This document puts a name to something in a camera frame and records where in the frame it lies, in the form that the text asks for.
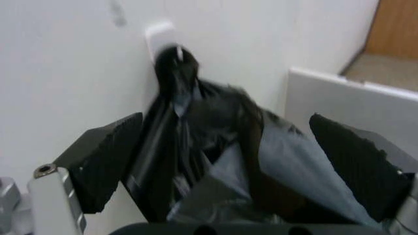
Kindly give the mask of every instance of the black trash bag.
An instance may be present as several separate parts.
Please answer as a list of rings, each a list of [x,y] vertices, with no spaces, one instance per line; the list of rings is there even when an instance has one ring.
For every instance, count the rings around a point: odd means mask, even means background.
[[[138,155],[123,180],[149,222],[165,222],[225,149],[238,142],[255,209],[288,222],[352,223],[261,170],[263,118],[267,115],[285,135],[296,133],[305,141],[297,128],[257,107],[241,90],[199,80],[198,63],[185,49],[182,60],[176,47],[164,50],[155,70],[160,94],[145,117]]]

